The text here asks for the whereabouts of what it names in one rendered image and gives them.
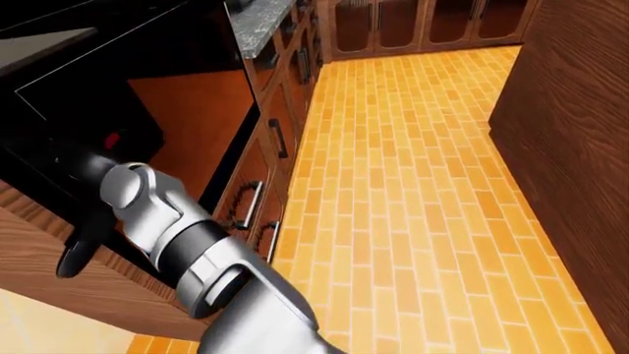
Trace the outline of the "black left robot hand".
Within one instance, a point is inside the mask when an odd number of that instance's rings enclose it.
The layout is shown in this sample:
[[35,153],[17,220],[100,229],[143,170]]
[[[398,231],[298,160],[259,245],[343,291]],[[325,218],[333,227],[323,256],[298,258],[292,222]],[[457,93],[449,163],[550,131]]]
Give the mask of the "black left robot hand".
[[111,206],[102,201],[100,186],[105,175],[118,166],[119,161],[105,152],[72,141],[58,141],[56,149],[58,163],[71,179],[78,182],[84,202],[82,220],[66,241],[56,267],[56,276],[72,278],[84,270],[115,229],[117,218]]

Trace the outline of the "black oven door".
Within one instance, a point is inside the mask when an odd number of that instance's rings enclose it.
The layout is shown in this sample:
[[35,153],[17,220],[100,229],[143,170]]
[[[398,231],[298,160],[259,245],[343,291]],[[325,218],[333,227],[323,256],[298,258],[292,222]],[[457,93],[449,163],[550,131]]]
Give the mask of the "black oven door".
[[58,163],[56,143],[148,162],[163,147],[163,132],[125,79],[56,73],[22,88],[24,78],[0,77],[0,179],[75,226],[82,191]]

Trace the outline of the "black oven body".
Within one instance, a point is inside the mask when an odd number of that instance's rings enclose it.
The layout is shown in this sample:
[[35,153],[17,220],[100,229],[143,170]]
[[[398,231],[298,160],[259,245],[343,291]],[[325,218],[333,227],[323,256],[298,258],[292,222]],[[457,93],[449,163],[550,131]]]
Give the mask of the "black oven body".
[[5,76],[25,75],[22,88],[56,73],[125,79],[163,132],[144,163],[208,211],[243,197],[237,166],[259,111],[222,0],[0,1],[0,40],[88,28],[97,33]]

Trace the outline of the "brown glass-door cabinet row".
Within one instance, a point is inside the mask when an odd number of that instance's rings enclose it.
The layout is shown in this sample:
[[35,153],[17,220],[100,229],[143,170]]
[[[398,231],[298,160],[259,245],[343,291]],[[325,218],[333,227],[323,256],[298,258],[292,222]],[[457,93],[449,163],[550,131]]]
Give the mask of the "brown glass-door cabinet row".
[[316,0],[325,63],[522,43],[542,0]]

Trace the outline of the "brown wood-grain side panel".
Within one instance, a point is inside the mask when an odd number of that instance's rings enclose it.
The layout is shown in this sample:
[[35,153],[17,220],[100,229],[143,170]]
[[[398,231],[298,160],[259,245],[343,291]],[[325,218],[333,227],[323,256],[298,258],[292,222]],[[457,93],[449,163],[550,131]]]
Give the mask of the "brown wood-grain side panel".
[[0,180],[0,288],[140,334],[198,341],[175,291],[106,247],[61,279],[56,267],[73,226]]

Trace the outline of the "grey stove top panel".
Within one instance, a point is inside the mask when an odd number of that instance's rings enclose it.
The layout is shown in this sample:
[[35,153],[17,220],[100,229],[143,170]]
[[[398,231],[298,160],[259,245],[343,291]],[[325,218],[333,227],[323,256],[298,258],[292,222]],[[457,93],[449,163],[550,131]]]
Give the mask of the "grey stove top panel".
[[1,39],[0,77],[14,73],[96,33],[96,28],[72,29]]

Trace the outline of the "brown wooden base cabinet row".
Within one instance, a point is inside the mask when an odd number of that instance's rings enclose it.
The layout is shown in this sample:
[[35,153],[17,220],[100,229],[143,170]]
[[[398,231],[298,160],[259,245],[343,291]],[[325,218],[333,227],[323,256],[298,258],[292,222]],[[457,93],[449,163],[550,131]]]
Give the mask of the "brown wooden base cabinet row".
[[[284,206],[280,202],[288,194],[315,83],[323,64],[315,1],[297,0],[261,53],[256,58],[244,59],[261,116],[277,154],[278,166],[272,182],[268,183],[271,196],[268,206],[263,209],[261,226],[269,221],[281,222]],[[295,55],[300,48],[306,48],[309,53],[311,81],[308,85],[300,85]],[[279,120],[288,158],[278,158],[276,135],[268,126],[271,118]]]

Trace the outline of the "grey granite countertop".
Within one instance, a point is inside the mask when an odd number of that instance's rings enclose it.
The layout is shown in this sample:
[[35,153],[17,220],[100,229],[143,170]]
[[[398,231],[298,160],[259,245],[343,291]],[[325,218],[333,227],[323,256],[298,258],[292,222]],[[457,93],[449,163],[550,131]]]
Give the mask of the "grey granite countertop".
[[256,58],[297,0],[228,0],[229,20],[243,59]]

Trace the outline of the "dark wood-grain tall cabinet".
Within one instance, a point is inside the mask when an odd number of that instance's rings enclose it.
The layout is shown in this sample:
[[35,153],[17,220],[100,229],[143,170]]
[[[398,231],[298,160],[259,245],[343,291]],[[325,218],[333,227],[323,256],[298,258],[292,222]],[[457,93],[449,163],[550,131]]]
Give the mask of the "dark wood-grain tall cabinet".
[[541,0],[490,136],[618,354],[629,354],[629,0]]

